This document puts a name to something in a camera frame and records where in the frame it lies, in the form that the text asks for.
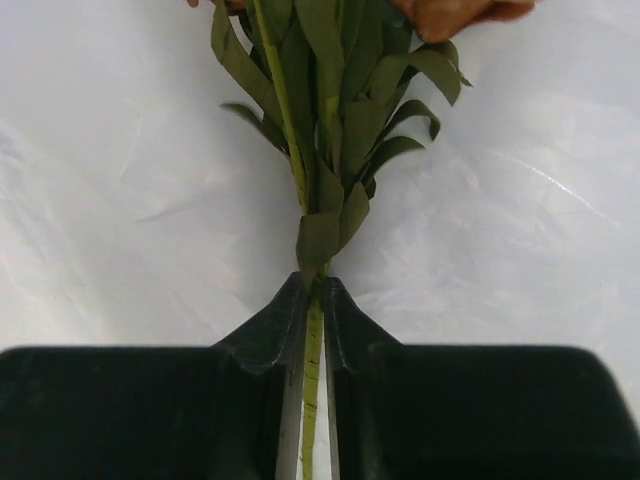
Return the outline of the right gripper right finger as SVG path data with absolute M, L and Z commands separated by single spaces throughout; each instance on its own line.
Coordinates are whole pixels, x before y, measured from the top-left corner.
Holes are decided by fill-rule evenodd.
M 639 433 L 593 353 L 406 345 L 323 292 L 335 479 L 635 479 Z

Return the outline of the small orange bud sprig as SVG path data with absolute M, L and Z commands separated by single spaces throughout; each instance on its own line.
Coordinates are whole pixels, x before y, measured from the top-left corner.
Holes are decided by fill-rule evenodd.
M 333 258 L 361 227 L 377 172 L 420 143 L 396 133 L 414 117 L 441 124 L 406 98 L 417 75 L 449 103 L 467 79 L 453 38 L 484 22 L 529 15 L 532 1 L 218 1 L 211 45 L 251 97 L 227 110 L 253 125 L 287 159 L 301 218 L 298 269 L 309 293 L 300 461 L 314 475 L 322 290 Z

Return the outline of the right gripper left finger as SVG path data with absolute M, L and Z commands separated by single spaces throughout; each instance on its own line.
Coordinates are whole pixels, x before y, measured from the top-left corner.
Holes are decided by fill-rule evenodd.
M 306 289 L 209 347 L 21 347 L 1 355 L 5 479 L 292 479 Z

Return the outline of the white wrapping paper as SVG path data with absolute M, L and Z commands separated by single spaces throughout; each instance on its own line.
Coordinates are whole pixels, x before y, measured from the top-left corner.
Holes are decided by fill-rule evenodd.
M 286 160 L 182 1 L 1 5 L 1 341 L 211 343 L 295 267 Z M 456 41 L 470 80 L 333 264 L 407 342 L 639 340 L 639 5 Z

